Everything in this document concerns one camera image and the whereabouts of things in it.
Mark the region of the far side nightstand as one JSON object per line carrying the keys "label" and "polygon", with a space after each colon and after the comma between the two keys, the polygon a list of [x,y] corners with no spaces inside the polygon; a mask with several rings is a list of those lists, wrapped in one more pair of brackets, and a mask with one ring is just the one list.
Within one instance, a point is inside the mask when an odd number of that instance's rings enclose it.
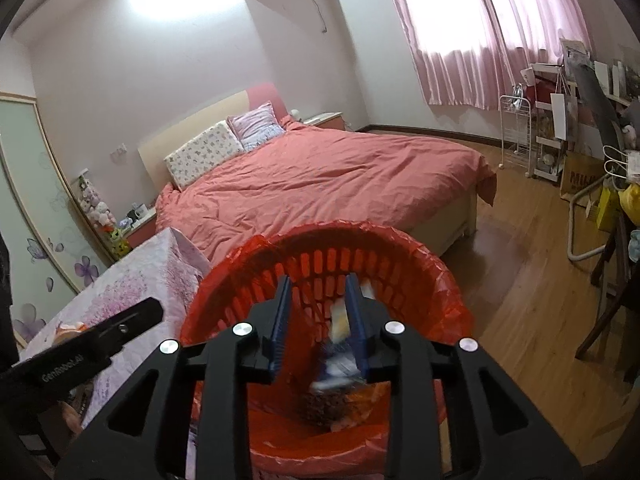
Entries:
{"label": "far side nightstand", "polygon": [[341,112],[326,112],[303,120],[303,124],[322,129],[346,130],[346,122]]}

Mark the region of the blue snack packet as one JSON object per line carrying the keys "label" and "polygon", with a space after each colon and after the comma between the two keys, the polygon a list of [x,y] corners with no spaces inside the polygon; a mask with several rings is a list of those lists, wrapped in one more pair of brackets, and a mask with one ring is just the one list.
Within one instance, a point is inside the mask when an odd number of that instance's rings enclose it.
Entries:
{"label": "blue snack packet", "polygon": [[310,385],[313,393],[348,390],[366,383],[348,341],[350,328],[345,299],[337,299],[330,311],[329,339],[323,344],[320,373]]}

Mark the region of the salmon pink bed duvet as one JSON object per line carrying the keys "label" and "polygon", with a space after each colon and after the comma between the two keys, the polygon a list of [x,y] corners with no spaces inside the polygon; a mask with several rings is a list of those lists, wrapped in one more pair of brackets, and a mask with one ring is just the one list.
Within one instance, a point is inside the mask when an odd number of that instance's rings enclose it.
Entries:
{"label": "salmon pink bed duvet", "polygon": [[344,220],[391,226],[434,244],[424,226],[459,200],[492,204],[497,176],[480,152],[429,136],[322,129],[285,117],[283,134],[157,196],[173,228],[211,264],[254,235]]}

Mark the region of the hanging plush toy stack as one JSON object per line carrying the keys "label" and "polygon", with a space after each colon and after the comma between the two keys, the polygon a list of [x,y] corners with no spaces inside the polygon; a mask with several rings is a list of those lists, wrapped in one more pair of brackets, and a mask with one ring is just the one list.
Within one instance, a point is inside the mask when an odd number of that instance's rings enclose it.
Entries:
{"label": "hanging plush toy stack", "polygon": [[87,169],[82,170],[77,179],[79,207],[111,256],[115,260],[120,260],[131,252],[131,246],[111,208],[102,200],[100,193],[89,179],[88,173]]}

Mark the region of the red white paper cup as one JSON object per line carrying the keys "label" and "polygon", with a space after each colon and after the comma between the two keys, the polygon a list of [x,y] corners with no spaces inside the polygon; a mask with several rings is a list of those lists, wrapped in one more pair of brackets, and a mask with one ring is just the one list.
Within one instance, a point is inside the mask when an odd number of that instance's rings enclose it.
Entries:
{"label": "red white paper cup", "polygon": [[88,330],[88,326],[83,322],[70,324],[60,323],[55,327],[52,346],[55,347],[59,344],[64,344],[64,342],[85,333],[86,330]]}

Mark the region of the beige pink headboard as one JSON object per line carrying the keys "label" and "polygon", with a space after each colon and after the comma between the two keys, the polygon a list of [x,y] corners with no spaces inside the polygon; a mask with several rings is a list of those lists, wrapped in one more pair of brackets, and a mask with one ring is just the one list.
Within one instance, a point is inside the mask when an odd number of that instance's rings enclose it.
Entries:
{"label": "beige pink headboard", "polygon": [[138,152],[155,191],[159,193],[171,180],[164,162],[167,155],[228,116],[244,114],[267,101],[272,104],[278,119],[288,114],[277,88],[267,82],[208,104],[144,141]]}

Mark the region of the floral sliding wardrobe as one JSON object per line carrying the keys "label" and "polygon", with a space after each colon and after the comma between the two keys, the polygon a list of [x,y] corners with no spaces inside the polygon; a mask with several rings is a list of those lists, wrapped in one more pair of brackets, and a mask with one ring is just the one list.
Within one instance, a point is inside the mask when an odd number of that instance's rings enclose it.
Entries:
{"label": "floral sliding wardrobe", "polygon": [[1,234],[17,339],[27,344],[110,266],[44,134],[36,101],[1,96]]}

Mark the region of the cluttered desk shelf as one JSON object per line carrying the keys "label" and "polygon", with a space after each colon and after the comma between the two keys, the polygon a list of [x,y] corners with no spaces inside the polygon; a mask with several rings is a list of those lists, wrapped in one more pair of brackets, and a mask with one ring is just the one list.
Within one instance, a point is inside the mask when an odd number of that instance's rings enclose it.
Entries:
{"label": "cluttered desk shelf", "polygon": [[555,62],[522,70],[532,106],[534,176],[564,200],[607,174],[639,180],[639,76],[592,58],[579,40],[560,40]]}

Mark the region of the red plastic laundry basket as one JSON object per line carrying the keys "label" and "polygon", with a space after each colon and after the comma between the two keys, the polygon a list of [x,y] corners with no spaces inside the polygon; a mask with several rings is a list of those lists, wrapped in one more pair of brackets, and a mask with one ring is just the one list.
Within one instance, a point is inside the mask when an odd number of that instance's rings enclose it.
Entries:
{"label": "red plastic laundry basket", "polygon": [[255,235],[213,253],[180,339],[196,344],[244,321],[292,283],[290,322],[276,380],[248,390],[256,471],[296,478],[379,474],[385,465],[390,386],[369,385],[348,340],[345,282],[424,337],[453,344],[473,318],[439,256],[410,235],[368,222],[332,221]]}

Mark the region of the white floral pillow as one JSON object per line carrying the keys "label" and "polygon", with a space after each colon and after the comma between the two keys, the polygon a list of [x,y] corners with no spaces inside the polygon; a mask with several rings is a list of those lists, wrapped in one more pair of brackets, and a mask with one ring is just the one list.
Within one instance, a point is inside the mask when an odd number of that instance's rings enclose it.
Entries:
{"label": "white floral pillow", "polygon": [[242,143],[223,120],[167,155],[164,162],[175,187],[184,191],[210,170],[244,152]]}

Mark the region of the pink white nightstand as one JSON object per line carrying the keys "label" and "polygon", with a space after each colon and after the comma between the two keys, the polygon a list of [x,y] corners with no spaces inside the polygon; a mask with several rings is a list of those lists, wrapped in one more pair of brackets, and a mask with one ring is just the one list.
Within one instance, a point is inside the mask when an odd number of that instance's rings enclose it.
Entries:
{"label": "pink white nightstand", "polygon": [[151,238],[156,231],[155,222],[155,208],[149,208],[146,215],[137,222],[134,222],[131,228],[125,232],[128,244],[132,248],[136,248]]}

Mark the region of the floral purple table cloth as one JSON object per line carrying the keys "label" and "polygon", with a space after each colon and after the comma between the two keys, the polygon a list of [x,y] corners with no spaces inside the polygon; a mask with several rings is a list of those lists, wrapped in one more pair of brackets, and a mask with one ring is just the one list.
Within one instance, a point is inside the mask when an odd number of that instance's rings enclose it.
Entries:
{"label": "floral purple table cloth", "polygon": [[91,400],[82,416],[87,426],[134,370],[165,339],[179,336],[200,281],[212,264],[181,232],[167,228],[108,268],[98,280],[64,307],[21,352],[23,360],[51,347],[63,326],[87,327],[153,297],[164,309],[163,321],[117,353],[113,363],[93,379]]}

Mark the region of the pink striped pillow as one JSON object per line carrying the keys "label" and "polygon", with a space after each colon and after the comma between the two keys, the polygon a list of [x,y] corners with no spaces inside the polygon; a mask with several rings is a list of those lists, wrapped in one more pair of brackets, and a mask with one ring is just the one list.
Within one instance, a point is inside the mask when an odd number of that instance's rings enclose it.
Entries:
{"label": "pink striped pillow", "polygon": [[227,124],[247,152],[285,134],[270,101],[244,114],[229,116]]}

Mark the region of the pink window curtain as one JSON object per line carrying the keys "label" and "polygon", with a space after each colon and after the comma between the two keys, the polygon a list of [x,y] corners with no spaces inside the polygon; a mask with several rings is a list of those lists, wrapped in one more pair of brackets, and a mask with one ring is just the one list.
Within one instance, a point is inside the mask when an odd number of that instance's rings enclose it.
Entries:
{"label": "pink window curtain", "polygon": [[425,102],[494,110],[533,63],[591,39],[578,0],[394,0]]}

